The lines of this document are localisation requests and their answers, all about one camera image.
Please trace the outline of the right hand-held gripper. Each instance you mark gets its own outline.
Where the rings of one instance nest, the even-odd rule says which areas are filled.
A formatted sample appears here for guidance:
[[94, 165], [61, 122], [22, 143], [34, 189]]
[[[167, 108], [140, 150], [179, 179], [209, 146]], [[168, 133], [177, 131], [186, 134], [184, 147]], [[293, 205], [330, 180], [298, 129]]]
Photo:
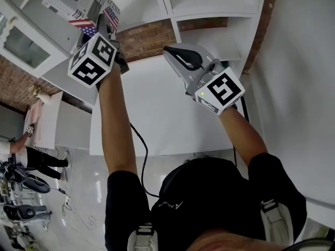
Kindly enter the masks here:
[[204, 47], [176, 43], [163, 48], [168, 64], [184, 82], [185, 94], [216, 115], [236, 103], [245, 89], [229, 66]]

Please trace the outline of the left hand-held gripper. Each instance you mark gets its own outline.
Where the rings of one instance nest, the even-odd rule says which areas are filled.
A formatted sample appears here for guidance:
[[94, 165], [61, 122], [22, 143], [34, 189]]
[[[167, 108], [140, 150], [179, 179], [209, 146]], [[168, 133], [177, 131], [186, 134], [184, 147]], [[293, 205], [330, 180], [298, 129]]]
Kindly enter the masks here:
[[120, 42], [111, 34], [111, 26], [105, 14], [97, 20], [97, 33], [83, 44], [69, 62], [68, 76], [87, 88], [96, 86], [117, 63], [121, 74], [129, 66], [121, 51]]

